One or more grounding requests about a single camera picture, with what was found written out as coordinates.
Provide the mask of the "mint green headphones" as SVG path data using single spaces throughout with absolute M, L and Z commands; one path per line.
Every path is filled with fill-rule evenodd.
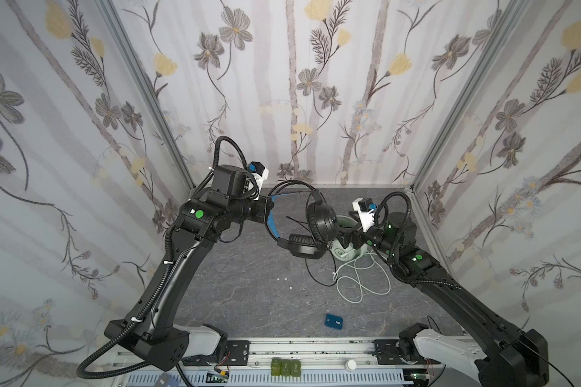
M 377 261 L 377 254 L 373 253 L 367 246 L 355 247 L 352 242 L 344 247 L 341 242 L 334 240 L 331 243 L 329 252 L 332 254 L 336 268 L 332 272 L 332 280 L 337 293 L 349 304 L 360 304 L 365 293 L 375 296 L 386 296 L 392 291 L 392 282 L 386 273 L 386 269 Z M 362 283 L 360 272 L 378 268 L 387 281 L 387 289 L 375 291 Z M 347 298 L 341 290 L 342 281 L 351 281 L 358 287 L 359 296 L 356 299 Z

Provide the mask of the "black blue headphones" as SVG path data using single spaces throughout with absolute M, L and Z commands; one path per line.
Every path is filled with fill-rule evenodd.
M 332 283 L 325 284 L 314 278 L 308 266 L 308 260 L 319 260 L 326 253 L 332 256 L 334 269 L 337 270 L 337 264 L 333 254 L 330 252 L 331 244 L 339 235 L 337 215 L 330 206 L 322 193 L 313 185 L 299 180 L 288 180 L 280 182 L 270 189 L 267 198 L 274 206 L 274 199 L 283 195 L 283 190 L 293 185 L 300 185 L 308 188 L 309 195 L 305 204 L 305 218 L 307 235 L 290 234 L 287 238 L 280 235 L 275 227 L 273 209 L 269 210 L 266 216 L 266 230 L 269 236 L 276 242 L 279 248 L 289 251 L 292 256 L 304 259 L 309 276 L 317 284 L 324 287 L 334 287 L 337 285 L 337 275 L 332 276 Z

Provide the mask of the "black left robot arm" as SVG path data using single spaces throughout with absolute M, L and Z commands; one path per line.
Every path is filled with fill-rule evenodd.
M 267 170 L 259 162 L 248 163 L 238 144 L 226 135 L 216 140 L 211 169 L 184 203 L 165 233 L 165 255 L 153 279 L 124 319 L 109 322 L 108 343 L 79 366 L 81 379 L 113 378 L 154 366 L 174 369 L 188 355 L 190 333 L 174 326 L 180 302 L 199 265 L 222 233 L 233 223 L 265 223 L 271 206 L 260 195 L 259 179 Z M 88 368 L 115 346 L 140 358 L 140 363 L 104 372 Z

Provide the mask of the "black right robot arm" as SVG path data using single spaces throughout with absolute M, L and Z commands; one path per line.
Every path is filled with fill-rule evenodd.
M 474 340 L 465 344 L 416 323 L 400 332 L 398 355 L 407 362 L 437 361 L 482 386 L 546 386 L 550 381 L 548 343 L 536 330 L 524 331 L 502 318 L 464 289 L 430 253 L 418 248 L 411 231 L 411 201 L 402 192 L 403 213 L 389 213 L 387 200 L 353 202 L 350 216 L 358 221 L 350 233 L 355 244 L 370 246 L 392 276 L 429 296 Z

